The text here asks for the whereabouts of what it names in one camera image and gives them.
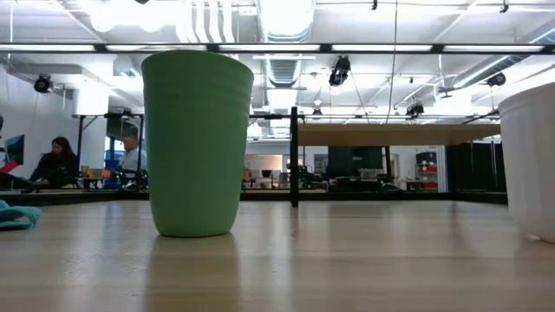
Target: white shirt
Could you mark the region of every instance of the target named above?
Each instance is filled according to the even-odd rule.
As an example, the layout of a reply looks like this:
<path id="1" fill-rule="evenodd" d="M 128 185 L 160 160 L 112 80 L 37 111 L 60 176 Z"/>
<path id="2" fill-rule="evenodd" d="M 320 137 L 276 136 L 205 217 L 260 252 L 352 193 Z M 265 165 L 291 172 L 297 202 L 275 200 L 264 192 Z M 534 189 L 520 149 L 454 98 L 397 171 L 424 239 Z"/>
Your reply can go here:
<path id="1" fill-rule="evenodd" d="M 137 171 L 137 163 L 139 162 L 139 147 L 135 148 L 133 151 L 125 152 L 123 157 L 121 157 L 118 166 L 121 166 L 125 170 Z M 145 150 L 140 151 L 140 169 L 147 169 L 147 153 Z"/>

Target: ductwork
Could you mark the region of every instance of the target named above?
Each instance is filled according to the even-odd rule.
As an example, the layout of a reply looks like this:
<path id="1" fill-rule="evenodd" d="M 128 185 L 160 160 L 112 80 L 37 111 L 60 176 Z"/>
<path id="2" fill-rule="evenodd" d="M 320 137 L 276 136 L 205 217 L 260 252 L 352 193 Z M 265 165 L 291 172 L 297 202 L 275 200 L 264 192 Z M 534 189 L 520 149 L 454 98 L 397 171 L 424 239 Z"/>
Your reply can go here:
<path id="1" fill-rule="evenodd" d="M 307 42 L 312 31 L 315 0 L 257 0 L 259 33 L 264 42 Z M 301 72 L 301 61 L 265 61 L 270 83 L 292 87 Z"/>
<path id="2" fill-rule="evenodd" d="M 544 24 L 542 27 L 534 30 L 521 41 L 522 43 L 530 44 L 554 44 L 555 43 L 555 20 Z M 484 81 L 501 71 L 518 64 L 530 55 L 506 55 L 506 56 L 492 56 L 485 61 L 479 63 L 467 72 L 458 75 L 450 84 L 453 88 L 462 89 L 468 88 L 478 82 Z"/>

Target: teal cloth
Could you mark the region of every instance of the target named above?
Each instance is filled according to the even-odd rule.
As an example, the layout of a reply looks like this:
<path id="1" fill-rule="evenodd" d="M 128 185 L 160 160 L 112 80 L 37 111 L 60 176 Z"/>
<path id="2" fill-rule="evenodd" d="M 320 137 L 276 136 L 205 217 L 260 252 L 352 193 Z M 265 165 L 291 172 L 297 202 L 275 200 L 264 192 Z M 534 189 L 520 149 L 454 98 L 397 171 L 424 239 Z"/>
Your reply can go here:
<path id="1" fill-rule="evenodd" d="M 41 218 L 41 210 L 36 207 L 13 206 L 0 200 L 0 231 L 28 230 L 35 227 Z"/>

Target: woman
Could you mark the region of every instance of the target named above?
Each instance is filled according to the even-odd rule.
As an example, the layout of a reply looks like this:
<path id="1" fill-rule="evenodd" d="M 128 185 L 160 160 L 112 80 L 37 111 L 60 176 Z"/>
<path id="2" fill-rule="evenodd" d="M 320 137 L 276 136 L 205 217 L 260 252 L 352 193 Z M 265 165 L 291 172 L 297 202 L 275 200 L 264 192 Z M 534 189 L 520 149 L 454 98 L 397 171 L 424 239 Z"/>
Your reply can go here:
<path id="1" fill-rule="evenodd" d="M 53 187 L 74 184 L 77 157 L 71 150 L 68 139 L 57 137 L 52 140 L 52 152 L 45 153 L 31 175 L 31 181 L 42 179 L 42 183 Z"/>

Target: green cup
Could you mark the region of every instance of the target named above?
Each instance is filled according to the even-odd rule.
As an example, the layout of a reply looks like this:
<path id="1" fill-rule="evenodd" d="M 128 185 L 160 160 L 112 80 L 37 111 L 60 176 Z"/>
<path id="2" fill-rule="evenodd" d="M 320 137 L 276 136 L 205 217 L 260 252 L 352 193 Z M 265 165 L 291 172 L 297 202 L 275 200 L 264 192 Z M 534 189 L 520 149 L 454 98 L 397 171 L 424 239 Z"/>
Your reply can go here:
<path id="1" fill-rule="evenodd" d="M 148 182 L 168 237 L 227 233 L 239 204 L 254 76 L 243 63 L 174 50 L 142 63 Z"/>

